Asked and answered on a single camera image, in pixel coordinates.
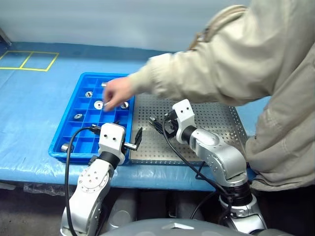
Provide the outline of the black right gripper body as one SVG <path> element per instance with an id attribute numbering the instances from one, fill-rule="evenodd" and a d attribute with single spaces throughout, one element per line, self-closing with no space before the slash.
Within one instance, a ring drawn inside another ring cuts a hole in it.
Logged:
<path id="1" fill-rule="evenodd" d="M 171 112 L 167 113 L 164 116 L 163 122 L 164 122 L 163 128 L 165 130 L 166 137 L 167 138 L 174 138 L 176 136 L 178 128 L 179 128 L 176 112 L 174 110 L 172 110 Z M 165 129 L 166 123 L 169 124 L 169 128 L 170 128 L 171 132 L 166 131 L 166 129 Z"/>

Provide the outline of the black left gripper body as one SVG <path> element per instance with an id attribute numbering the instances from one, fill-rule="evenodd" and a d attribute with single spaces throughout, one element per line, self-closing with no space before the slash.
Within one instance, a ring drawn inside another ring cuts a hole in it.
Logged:
<path id="1" fill-rule="evenodd" d="M 137 144 L 124 142 L 124 154 L 127 153 L 127 150 L 137 151 Z"/>

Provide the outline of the person's bare hand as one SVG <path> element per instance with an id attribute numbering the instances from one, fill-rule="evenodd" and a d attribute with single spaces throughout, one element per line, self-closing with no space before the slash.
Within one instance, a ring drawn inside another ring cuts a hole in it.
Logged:
<path id="1" fill-rule="evenodd" d="M 129 77 L 121 77 L 106 83 L 103 91 L 103 108 L 110 111 L 135 95 Z"/>

